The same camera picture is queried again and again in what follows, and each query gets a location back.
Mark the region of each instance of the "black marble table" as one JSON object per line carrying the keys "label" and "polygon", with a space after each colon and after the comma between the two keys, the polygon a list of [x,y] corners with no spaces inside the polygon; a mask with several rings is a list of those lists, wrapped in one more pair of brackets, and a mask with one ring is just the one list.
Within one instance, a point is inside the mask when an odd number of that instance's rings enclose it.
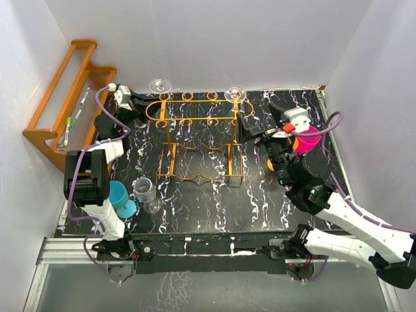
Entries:
{"label": "black marble table", "polygon": [[[207,94],[194,94],[194,99],[206,99]],[[174,99],[181,99],[181,94],[174,94]],[[247,100],[253,104],[254,115],[249,122],[257,129],[275,127],[267,104],[278,103],[288,109],[303,107],[309,111],[315,127],[324,125],[322,107],[315,90],[275,90],[252,91],[247,93]],[[223,116],[231,108],[228,102],[212,103],[176,103],[168,106],[168,112],[175,116]],[[249,106],[243,105],[246,111]],[[155,122],[130,125],[133,132],[129,136],[129,150],[117,159],[112,167],[111,179],[122,182],[130,199],[136,201],[138,212],[125,223],[132,233],[200,233],[224,231],[291,231],[301,224],[311,224],[319,229],[336,229],[329,222],[310,216],[294,208],[284,195],[286,189],[278,185],[272,172],[267,167],[265,148],[255,147],[254,142],[247,142],[236,147],[233,154],[235,169],[239,165],[239,149],[242,149],[244,180],[223,178],[218,181],[197,179],[182,181],[175,177],[157,179],[163,142],[166,134],[156,129]],[[184,146],[197,146],[201,143],[221,146],[229,142],[227,122],[217,126],[208,126],[206,122],[194,122],[192,125],[170,124],[170,136],[175,142]],[[344,177],[329,136],[325,147],[329,153],[328,162],[333,172],[345,186]],[[167,172],[169,162],[168,149],[164,149],[164,166]],[[227,152],[210,151],[204,148],[187,151],[179,148],[175,164],[175,173],[180,176],[219,176],[228,170]],[[150,215],[143,210],[133,195],[133,181],[140,177],[150,178],[157,186],[157,195],[162,200],[162,209]],[[80,209],[74,209],[75,216],[83,215]],[[56,236],[87,235],[95,231],[92,222],[66,222],[63,231]]]}

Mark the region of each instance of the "red object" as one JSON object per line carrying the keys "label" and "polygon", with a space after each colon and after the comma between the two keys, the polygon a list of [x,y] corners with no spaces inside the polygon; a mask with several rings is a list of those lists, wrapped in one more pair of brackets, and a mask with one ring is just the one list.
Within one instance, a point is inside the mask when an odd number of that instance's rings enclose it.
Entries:
{"label": "red object", "polygon": [[288,123],[287,125],[283,126],[283,131],[285,131],[286,133],[291,133],[292,131],[294,131],[296,128],[294,127],[293,124]]}

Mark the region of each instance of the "wooden rack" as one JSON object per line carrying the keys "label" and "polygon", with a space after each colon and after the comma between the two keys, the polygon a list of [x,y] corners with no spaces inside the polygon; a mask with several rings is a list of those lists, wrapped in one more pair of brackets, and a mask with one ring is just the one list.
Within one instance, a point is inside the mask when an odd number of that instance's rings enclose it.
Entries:
{"label": "wooden rack", "polygon": [[[57,73],[46,90],[32,120],[23,135],[35,145],[62,172],[65,169],[66,152],[81,150],[94,139],[96,131],[94,119],[101,112],[96,101],[96,92],[114,79],[116,68],[98,66],[90,61],[97,44],[93,40],[73,40],[60,64]],[[59,140],[66,130],[68,117],[75,117],[80,102],[90,82],[92,90],[83,104],[82,113],[70,128],[68,145],[59,151]],[[104,105],[109,94],[102,92],[101,104]]]}

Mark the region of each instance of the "pink bowl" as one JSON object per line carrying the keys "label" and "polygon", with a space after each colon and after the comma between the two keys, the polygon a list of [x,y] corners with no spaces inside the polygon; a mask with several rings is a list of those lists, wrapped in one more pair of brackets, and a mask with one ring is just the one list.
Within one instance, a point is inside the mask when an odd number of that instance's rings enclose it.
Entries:
{"label": "pink bowl", "polygon": [[[309,130],[304,131],[302,133],[316,133],[319,130],[315,127],[309,126]],[[312,136],[311,138],[304,138],[297,136],[296,139],[298,140],[298,147],[295,149],[294,154],[300,155],[306,153],[307,151],[311,151],[315,148],[315,146],[319,143],[321,136]]]}

